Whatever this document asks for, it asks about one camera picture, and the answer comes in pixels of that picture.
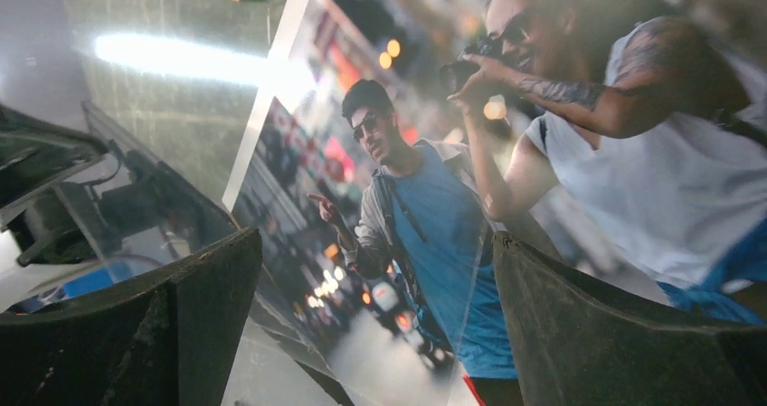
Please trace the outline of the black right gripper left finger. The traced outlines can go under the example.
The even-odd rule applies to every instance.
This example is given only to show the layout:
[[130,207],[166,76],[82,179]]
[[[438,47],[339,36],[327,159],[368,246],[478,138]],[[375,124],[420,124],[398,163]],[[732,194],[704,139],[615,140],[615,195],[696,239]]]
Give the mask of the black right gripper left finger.
[[115,286],[1,318],[4,405],[218,405],[260,274],[242,230]]

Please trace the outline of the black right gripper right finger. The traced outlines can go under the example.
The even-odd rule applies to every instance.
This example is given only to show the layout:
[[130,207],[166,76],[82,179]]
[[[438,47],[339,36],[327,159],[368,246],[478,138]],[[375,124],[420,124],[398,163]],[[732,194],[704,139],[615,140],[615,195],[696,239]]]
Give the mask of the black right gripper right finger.
[[528,405],[763,405],[766,330],[639,297],[508,232],[494,267]]

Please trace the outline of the printed photo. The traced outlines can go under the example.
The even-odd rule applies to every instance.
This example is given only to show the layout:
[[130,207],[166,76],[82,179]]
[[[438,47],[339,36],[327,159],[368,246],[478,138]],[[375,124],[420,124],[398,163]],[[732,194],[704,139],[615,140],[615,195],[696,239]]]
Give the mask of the printed photo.
[[547,250],[530,209],[562,187],[673,307],[766,321],[766,139],[755,101],[687,17],[629,27],[613,0],[487,0],[486,36],[453,88],[468,142],[407,143],[385,88],[360,80],[341,116],[378,164],[356,230],[314,200],[346,264],[396,262],[486,405],[523,401],[492,240]]

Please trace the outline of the clear acrylic sheet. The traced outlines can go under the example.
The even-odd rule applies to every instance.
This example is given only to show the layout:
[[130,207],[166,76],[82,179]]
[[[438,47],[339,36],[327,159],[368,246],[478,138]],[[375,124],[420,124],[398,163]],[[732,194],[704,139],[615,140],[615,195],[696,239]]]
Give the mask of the clear acrylic sheet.
[[84,109],[85,131],[1,110],[4,405],[473,403],[365,314],[322,358],[258,234]]

